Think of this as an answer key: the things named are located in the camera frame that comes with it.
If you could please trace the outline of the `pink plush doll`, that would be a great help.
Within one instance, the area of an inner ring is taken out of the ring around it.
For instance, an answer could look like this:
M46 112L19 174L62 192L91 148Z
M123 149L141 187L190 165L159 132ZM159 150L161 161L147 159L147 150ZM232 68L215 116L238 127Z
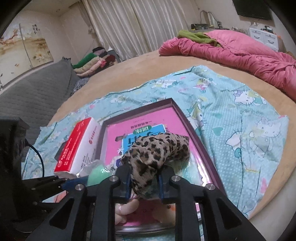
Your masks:
M115 225L126 223L126 216L135 212L139 207L139 200L132 199L126 204L115 204Z

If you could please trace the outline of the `green sponge puff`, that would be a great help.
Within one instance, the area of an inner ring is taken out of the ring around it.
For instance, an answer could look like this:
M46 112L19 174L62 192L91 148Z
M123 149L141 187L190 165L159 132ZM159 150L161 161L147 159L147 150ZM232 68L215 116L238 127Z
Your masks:
M86 164L76 175L78 178L86 178L86 186L99 184L107 177L115 174L116 168L113 164L105 165L99 159Z

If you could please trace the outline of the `leopard print scrunchie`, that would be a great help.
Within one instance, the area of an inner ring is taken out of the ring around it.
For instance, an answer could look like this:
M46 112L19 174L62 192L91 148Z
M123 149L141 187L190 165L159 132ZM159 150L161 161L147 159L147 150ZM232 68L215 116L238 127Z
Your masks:
M143 197L166 162L188 161L189 142L189 137L174 133L137 138L121 158L122 164L130 166L133 192Z

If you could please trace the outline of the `beige plush toy purple ribbon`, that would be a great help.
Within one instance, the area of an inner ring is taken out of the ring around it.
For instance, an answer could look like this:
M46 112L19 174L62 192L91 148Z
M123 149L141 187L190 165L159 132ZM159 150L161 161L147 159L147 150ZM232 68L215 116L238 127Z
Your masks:
M152 216L155 220L163 224L176 223L176 206L175 204L159 203L152 211Z

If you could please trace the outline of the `black small box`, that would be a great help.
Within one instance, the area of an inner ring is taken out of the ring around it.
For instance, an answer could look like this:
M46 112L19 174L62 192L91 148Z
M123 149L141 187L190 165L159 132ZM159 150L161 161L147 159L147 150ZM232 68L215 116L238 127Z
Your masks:
M57 153L56 153L56 155L54 157L56 161L59 161L59 158L60 158L60 156L62 154L62 151L63 151L65 145L66 145L66 142L63 142L62 145L60 146L60 148L58 149L58 151L57 151Z

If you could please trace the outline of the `dark purple shallow box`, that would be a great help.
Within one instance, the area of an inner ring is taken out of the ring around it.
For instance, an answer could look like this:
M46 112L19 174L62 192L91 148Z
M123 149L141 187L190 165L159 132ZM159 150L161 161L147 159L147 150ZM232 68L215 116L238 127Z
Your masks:
M175 207L160 203L158 174L171 166L175 175L199 186L224 186L194 124L169 98L105 120L100 126L95 158L109 172L123 164L130 168L128 181L138 209L118 224L119 234L158 233L175 225Z

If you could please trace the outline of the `red tissue pack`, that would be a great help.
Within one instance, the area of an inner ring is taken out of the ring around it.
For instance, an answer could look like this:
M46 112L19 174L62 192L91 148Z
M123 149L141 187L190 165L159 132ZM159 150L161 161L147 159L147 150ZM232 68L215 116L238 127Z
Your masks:
M59 178L76 178L94 160L100 129L94 118L78 122L62 149L54 174Z

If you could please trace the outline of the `light blue cartoon bedsheet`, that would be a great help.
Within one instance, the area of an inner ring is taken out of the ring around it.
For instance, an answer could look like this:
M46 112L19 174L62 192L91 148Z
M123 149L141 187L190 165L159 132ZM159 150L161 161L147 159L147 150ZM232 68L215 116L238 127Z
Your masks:
M42 127L34 149L26 156L23 177L53 174L54 157L78 121L92 117L103 123L168 98L193 121L228 198L250 217L279 166L289 120L247 85L202 65L109 93Z

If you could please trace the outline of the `grey quilted headboard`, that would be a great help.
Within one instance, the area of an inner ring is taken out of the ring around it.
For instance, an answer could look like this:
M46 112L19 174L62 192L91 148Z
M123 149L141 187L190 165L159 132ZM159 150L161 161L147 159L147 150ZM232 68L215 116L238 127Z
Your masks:
M1 94L1 116L21 118L29 125L26 138L34 144L40 127L46 126L58 108L69 99L79 77L71 59L44 67Z

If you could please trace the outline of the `dark patterned pillow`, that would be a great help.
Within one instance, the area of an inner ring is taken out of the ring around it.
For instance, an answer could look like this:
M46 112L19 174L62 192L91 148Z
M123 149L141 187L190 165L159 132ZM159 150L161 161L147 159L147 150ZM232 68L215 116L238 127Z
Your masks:
M79 89L81 89L84 85L86 85L88 81L89 81L89 77L85 77L85 78L81 78L81 79L79 79L79 80L76 82L76 84L75 84L75 86L74 86L72 92L70 93L70 96L72 96L75 92L77 92L77 91L78 91Z

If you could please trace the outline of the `tan bed cover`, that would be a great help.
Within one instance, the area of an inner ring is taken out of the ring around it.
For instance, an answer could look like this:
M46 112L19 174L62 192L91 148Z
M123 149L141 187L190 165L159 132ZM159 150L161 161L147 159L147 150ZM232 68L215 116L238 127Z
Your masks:
M141 86L151 80L193 66L206 66L212 71L247 85L257 92L279 115L288 117L288 130L279 166L266 192L250 217L259 213L269 202L281 194L295 169L295 102L279 89L244 71L229 68L204 59L189 56L159 56L157 51L132 58L92 76L88 83L67 99L57 110L50 125L68 114L112 92L121 92Z

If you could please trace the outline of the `green cloth on quilt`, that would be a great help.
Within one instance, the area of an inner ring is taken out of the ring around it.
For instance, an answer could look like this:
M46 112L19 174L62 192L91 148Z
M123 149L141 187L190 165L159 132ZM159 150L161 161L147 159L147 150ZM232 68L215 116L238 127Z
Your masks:
M214 47L221 47L221 45L215 39L211 39L209 36L205 35L203 32L192 33L188 30L180 30L178 32L177 37L179 39L187 38L199 44L209 44Z

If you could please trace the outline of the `white striped curtain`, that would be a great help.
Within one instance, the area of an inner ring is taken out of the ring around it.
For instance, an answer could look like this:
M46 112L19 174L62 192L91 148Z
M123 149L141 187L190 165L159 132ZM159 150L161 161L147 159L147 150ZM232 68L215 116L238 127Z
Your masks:
M107 49L122 60L158 50L189 27L190 1L83 1L92 27Z

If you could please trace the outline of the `electronics on far desk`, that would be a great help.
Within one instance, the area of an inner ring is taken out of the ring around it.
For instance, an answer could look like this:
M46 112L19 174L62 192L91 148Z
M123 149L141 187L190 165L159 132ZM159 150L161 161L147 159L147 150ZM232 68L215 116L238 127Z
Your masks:
M220 30L223 29L222 23L215 18L211 11L200 11L200 22L191 25L191 30Z

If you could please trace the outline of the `white drawer cabinet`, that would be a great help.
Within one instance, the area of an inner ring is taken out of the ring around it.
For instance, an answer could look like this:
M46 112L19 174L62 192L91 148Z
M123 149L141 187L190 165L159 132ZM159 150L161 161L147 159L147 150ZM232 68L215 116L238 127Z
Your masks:
M285 46L282 39L276 34L272 34L267 31L263 31L255 28L249 28L248 35L252 39L255 39L261 42L262 44L266 45L267 47L273 49L276 52L285 51Z

